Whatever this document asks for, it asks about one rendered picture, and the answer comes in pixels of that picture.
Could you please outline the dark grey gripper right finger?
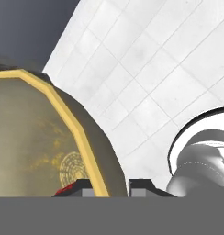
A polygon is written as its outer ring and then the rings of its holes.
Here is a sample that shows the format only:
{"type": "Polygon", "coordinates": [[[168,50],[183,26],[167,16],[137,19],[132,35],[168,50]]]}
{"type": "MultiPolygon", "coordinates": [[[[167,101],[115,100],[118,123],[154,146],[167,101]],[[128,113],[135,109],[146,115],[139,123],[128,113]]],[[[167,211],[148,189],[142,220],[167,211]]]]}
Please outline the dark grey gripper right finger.
{"type": "Polygon", "coordinates": [[[151,179],[129,179],[129,197],[174,197],[157,188],[151,179]]]}

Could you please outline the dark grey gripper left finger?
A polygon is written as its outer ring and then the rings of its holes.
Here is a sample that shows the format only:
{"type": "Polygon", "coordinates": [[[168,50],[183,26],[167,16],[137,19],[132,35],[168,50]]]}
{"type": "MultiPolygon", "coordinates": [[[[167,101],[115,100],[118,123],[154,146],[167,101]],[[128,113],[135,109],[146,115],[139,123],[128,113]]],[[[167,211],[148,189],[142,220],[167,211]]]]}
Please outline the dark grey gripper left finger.
{"type": "Polygon", "coordinates": [[[77,179],[75,182],[58,190],[53,197],[94,197],[95,192],[89,179],[77,179]]]}

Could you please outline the olive bowl with yellow rim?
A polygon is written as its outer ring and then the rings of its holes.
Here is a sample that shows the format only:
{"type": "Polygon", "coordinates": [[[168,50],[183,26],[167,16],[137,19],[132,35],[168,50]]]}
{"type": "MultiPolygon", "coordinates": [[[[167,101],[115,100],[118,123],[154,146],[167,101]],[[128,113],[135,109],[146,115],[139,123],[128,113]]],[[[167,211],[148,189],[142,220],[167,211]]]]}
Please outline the olive bowl with yellow rim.
{"type": "Polygon", "coordinates": [[[0,196],[53,196],[89,179],[95,196],[125,196],[105,132],[48,75],[0,63],[0,196]]]}

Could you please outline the white round object black rim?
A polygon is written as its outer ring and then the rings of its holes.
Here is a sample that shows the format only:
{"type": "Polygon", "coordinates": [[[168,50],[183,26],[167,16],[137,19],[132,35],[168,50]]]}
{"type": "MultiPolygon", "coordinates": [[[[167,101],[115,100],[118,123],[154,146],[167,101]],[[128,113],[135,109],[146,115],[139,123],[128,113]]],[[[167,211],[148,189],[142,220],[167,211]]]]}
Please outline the white round object black rim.
{"type": "Polygon", "coordinates": [[[166,191],[187,196],[201,188],[224,189],[224,106],[189,120],[174,137],[166,191]]]}

